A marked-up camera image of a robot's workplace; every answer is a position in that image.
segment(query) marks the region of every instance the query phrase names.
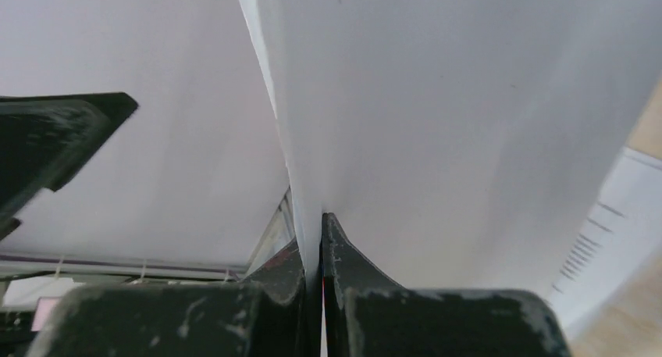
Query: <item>black plastic part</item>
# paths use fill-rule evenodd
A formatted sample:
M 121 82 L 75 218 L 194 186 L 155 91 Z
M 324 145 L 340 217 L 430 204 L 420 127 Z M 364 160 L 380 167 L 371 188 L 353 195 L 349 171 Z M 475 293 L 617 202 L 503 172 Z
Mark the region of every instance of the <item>black plastic part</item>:
M 329 356 L 567 356 L 552 311 L 526 291 L 411 291 L 322 218 Z
M 296 241 L 238 284 L 82 287 L 30 356 L 305 356 L 305 280 Z
M 135 111 L 124 93 L 0 98 L 0 239 L 43 187 L 66 184 Z

